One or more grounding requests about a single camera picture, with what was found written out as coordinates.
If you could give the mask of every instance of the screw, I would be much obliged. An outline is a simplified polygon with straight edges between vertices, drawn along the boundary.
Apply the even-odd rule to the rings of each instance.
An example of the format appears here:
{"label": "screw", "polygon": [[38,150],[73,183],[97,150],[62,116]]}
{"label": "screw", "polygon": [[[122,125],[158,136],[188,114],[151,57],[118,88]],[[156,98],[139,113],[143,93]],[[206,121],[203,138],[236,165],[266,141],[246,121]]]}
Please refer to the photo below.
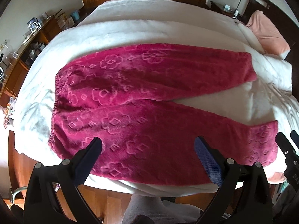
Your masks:
{"label": "screw", "polygon": [[258,161],[255,163],[255,165],[256,165],[257,167],[261,167],[261,166],[262,166],[262,164],[261,164],[260,162],[258,162]]}
{"label": "screw", "polygon": [[70,163],[70,160],[69,159],[64,159],[63,161],[62,161],[62,164],[63,165],[68,165]]}
{"label": "screw", "polygon": [[38,162],[36,165],[35,165],[35,168],[40,168],[41,167],[41,163]]}
{"label": "screw", "polygon": [[232,159],[232,158],[228,158],[228,159],[226,160],[226,162],[227,162],[228,164],[234,164],[234,163],[235,163],[235,160]]}

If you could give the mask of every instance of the blue gripper pad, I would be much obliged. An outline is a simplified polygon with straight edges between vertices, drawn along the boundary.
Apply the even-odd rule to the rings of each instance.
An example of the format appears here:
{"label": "blue gripper pad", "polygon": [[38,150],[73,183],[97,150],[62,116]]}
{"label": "blue gripper pad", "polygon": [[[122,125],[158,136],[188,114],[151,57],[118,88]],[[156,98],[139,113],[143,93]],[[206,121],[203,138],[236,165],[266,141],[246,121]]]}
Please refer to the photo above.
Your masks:
{"label": "blue gripper pad", "polygon": [[291,139],[293,140],[295,145],[299,148],[299,135],[294,130],[292,130],[292,132],[291,132]]}
{"label": "blue gripper pad", "polygon": [[95,137],[86,147],[86,149],[80,150],[76,153],[76,155],[78,154],[78,159],[80,161],[73,170],[73,183],[75,186],[85,183],[90,171],[102,152],[102,147],[103,145],[101,139]]}
{"label": "blue gripper pad", "polygon": [[205,171],[207,172],[212,183],[222,186],[222,169],[212,156],[209,151],[209,146],[206,146],[206,143],[202,137],[195,138],[194,141],[194,150],[204,166]]}

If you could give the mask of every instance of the electric kettle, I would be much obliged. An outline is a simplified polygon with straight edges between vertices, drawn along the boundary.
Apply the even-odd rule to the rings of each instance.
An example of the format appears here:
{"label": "electric kettle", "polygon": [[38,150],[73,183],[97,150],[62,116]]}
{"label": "electric kettle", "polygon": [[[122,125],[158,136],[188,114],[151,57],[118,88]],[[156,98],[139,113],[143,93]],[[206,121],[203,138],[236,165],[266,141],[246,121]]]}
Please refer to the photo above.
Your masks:
{"label": "electric kettle", "polygon": [[27,24],[28,24],[28,28],[30,28],[31,33],[34,33],[36,30],[40,28],[38,25],[37,18],[32,18],[31,20],[29,20]]}

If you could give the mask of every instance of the cardboard box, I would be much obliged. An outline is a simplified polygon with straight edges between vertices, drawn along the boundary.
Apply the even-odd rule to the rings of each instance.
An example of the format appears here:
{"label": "cardboard box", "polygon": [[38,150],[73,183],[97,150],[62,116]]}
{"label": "cardboard box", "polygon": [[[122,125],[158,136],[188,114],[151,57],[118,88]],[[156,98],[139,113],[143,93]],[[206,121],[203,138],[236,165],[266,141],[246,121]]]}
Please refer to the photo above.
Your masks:
{"label": "cardboard box", "polygon": [[64,18],[59,16],[59,18],[57,20],[57,23],[58,23],[59,27],[62,29],[63,26],[65,26],[65,20],[64,20]]}
{"label": "cardboard box", "polygon": [[70,17],[70,18],[68,18],[68,19],[65,21],[65,24],[66,24],[66,26],[67,26],[68,28],[71,28],[71,27],[73,27],[73,26],[75,25],[75,22],[74,22],[73,18]]}
{"label": "cardboard box", "polygon": [[63,18],[64,21],[66,21],[68,19],[68,17],[66,16],[65,13],[62,13],[58,16],[58,19]]}

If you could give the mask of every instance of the pink pillow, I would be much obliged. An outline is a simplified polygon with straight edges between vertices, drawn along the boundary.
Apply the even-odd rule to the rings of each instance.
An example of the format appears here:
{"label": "pink pillow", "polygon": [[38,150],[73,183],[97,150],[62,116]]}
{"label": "pink pillow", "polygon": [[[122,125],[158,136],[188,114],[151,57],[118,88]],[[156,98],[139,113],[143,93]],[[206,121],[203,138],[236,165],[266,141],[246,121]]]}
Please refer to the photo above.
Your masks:
{"label": "pink pillow", "polygon": [[266,53],[286,58],[291,50],[289,44],[262,11],[255,11],[246,27],[255,34]]}

